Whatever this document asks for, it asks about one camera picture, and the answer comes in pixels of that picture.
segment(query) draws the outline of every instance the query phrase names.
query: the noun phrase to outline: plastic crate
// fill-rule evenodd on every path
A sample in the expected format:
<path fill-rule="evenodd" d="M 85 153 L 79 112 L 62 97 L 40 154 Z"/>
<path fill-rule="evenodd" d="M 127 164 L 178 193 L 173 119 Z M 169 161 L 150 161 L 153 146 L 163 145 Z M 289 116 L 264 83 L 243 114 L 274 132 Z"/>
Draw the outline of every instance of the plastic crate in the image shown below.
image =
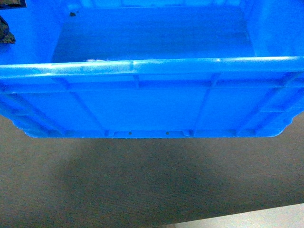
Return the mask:
<path fill-rule="evenodd" d="M 29 136 L 264 137 L 304 111 L 303 0 L 27 6 L 1 11 L 0 114 Z"/>

